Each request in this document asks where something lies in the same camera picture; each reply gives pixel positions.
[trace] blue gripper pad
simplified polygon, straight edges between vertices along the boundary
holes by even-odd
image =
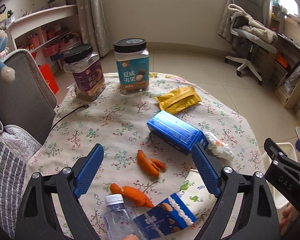
[[[87,193],[90,184],[103,161],[103,155],[103,147],[98,145],[77,175],[76,187],[73,191],[77,198],[80,198],[81,195]]]
[[[192,145],[191,155],[209,193],[213,194],[216,198],[220,197],[219,177],[198,145]]]

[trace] chair seat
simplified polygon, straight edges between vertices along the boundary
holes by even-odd
[[[256,35],[249,33],[247,31],[244,30],[240,30],[240,29],[233,29],[239,36],[244,37],[246,39],[248,39],[249,41],[259,45],[260,47],[263,47],[265,50],[271,52],[271,53],[277,53],[277,49],[272,46],[271,44],[265,42],[264,40],[262,40],[261,38],[257,37]]]

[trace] black cable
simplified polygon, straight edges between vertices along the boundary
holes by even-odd
[[[63,119],[65,119],[68,115],[74,113],[75,111],[77,111],[77,110],[80,109],[80,108],[88,108],[88,107],[90,107],[90,106],[91,106],[91,104],[85,104],[85,105],[82,105],[82,106],[78,106],[76,109],[74,109],[73,111],[71,111],[69,114],[66,114],[66,115],[63,116],[58,122],[56,122],[56,123],[52,126],[52,128],[51,128],[50,131],[52,131],[53,128],[55,128],[55,126],[56,126],[59,122],[61,122]]]

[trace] metal screw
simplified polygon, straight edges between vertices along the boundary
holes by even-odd
[[[66,167],[66,168],[64,168],[63,170],[62,170],[62,173],[63,174],[68,174],[68,173],[70,173],[71,172],[71,168],[69,168],[69,167]]]
[[[231,167],[224,167],[223,170],[224,170],[226,173],[231,173],[231,172],[232,172],[232,168],[231,168]]]
[[[37,178],[39,178],[39,176],[40,176],[40,173],[38,173],[38,172],[35,172],[34,174],[32,174],[33,179],[37,179]]]
[[[263,174],[262,174],[262,172],[257,171],[257,172],[256,172],[256,176],[257,176],[258,178],[262,178],[262,177],[263,177]]]

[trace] white chair base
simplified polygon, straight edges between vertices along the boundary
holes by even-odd
[[[252,73],[259,79],[259,85],[262,85],[262,77],[259,75],[258,72],[260,70],[253,65],[253,63],[245,58],[239,58],[239,57],[231,57],[231,56],[226,56],[226,59],[242,63],[241,66],[237,68],[237,75],[241,76],[241,70],[243,70],[245,67],[248,67]]]

